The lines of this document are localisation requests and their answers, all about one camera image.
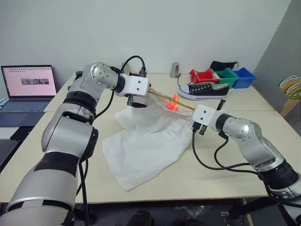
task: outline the laptop keyboard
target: laptop keyboard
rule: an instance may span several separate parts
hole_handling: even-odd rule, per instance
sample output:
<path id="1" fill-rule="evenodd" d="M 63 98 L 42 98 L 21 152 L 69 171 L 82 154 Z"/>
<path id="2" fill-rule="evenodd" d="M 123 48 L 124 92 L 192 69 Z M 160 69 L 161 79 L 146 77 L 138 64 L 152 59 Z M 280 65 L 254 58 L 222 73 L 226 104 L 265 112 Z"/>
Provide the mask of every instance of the laptop keyboard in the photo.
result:
<path id="1" fill-rule="evenodd" d="M 42 112 L 49 102 L 9 101 L 0 109 L 0 112 Z"/>

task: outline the laptop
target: laptop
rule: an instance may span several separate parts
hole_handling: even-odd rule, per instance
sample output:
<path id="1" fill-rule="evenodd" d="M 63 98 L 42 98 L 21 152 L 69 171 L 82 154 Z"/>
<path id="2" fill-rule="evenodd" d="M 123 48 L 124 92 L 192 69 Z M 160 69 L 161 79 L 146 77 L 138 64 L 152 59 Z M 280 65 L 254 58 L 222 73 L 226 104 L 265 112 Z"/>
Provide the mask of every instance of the laptop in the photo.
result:
<path id="1" fill-rule="evenodd" d="M 0 109 L 0 127 L 34 126 L 56 95 L 51 65 L 1 66 L 8 103 Z"/>

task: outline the white table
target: white table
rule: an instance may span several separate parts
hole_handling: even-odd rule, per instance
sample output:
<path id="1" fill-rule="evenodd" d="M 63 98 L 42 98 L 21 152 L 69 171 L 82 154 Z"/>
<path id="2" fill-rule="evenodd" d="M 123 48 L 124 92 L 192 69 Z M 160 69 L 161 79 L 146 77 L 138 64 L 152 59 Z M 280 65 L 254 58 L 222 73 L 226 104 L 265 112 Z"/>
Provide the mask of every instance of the white table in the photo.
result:
<path id="1" fill-rule="evenodd" d="M 178 85 L 177 79 L 170 78 L 168 74 L 149 74 L 147 78 L 150 80 L 151 87 L 163 94 L 172 96 L 177 93 Z M 45 112 L 55 112 L 59 105 L 65 99 L 68 86 L 70 86 L 75 79 L 73 74 L 70 79 L 64 84 L 57 95 L 45 108 Z M 189 75 L 182 75 L 179 79 L 180 84 L 187 84 L 190 82 Z M 105 90 L 100 97 L 96 108 L 96 113 L 103 110 L 111 97 L 111 91 Z M 188 100 L 179 96 L 179 100 L 187 105 L 195 106 L 203 104 L 208 107 L 216 108 L 220 100 Z M 223 109 L 230 111 L 273 111 L 274 109 L 262 98 L 254 87 L 248 89 L 230 89 L 226 98 L 226 104 Z M 127 98 L 115 96 L 113 102 L 108 109 L 108 112 L 118 112 L 127 106 Z M 186 108 L 179 106 L 181 111 L 189 111 Z"/>
<path id="2" fill-rule="evenodd" d="M 53 112 L 45 113 L 0 174 L 0 202 L 10 201 L 23 176 L 42 158 L 41 136 L 53 114 Z M 257 122 L 262 128 L 263 135 L 274 144 L 296 171 L 301 171 L 301 138 L 277 112 L 230 111 L 229 114 Z M 122 128 L 114 121 L 110 112 L 98 118 L 94 122 L 94 127 L 99 129 L 100 134 L 94 155 L 89 159 L 89 172 L 86 178 L 89 203 L 266 195 L 262 182 L 255 175 L 204 168 L 193 156 L 191 146 L 184 151 L 178 162 L 167 167 L 157 177 L 129 192 L 124 192 L 114 179 L 102 152 L 102 139 L 121 131 Z M 200 158 L 205 163 L 216 166 L 213 154 L 222 142 L 223 140 L 211 129 L 207 129 L 204 136 L 197 135 L 196 149 Z M 220 151 L 218 157 L 225 165 L 245 162 L 238 146 L 232 140 Z M 81 193 L 76 202 L 82 202 Z"/>

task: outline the black sneaker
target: black sneaker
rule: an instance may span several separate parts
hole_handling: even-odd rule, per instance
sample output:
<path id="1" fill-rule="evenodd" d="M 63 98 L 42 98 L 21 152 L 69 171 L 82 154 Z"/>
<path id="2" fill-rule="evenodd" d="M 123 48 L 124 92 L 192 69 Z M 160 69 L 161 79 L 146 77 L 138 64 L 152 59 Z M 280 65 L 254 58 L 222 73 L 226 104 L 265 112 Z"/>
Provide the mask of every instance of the black sneaker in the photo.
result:
<path id="1" fill-rule="evenodd" d="M 225 98 L 229 91 L 229 84 L 215 84 L 201 82 L 193 85 L 180 86 L 178 94 L 190 100 Z"/>

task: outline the robotic arm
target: robotic arm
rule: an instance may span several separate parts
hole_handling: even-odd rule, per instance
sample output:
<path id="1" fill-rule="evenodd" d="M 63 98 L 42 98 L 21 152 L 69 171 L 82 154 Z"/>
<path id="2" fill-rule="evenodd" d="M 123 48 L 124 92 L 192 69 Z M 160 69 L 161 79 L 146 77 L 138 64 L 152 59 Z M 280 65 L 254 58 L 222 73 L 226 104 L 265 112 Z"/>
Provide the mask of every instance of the robotic arm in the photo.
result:
<path id="1" fill-rule="evenodd" d="M 201 128 L 200 134 L 204 134 L 203 128 L 207 126 L 221 134 L 228 134 L 268 186 L 272 196 L 279 203 L 284 203 L 283 207 L 296 224 L 301 224 L 301 176 L 292 169 L 273 144 L 262 136 L 258 124 L 204 105 L 196 107 L 192 118 L 194 127 Z"/>
<path id="2" fill-rule="evenodd" d="M 144 77 L 118 75 L 108 65 L 85 67 L 69 88 L 42 136 L 42 160 L 23 178 L 1 226 L 56 226 L 74 208 L 77 166 L 93 154 L 98 131 L 92 126 L 95 108 L 104 89 L 118 96 L 145 97 L 149 81 Z"/>

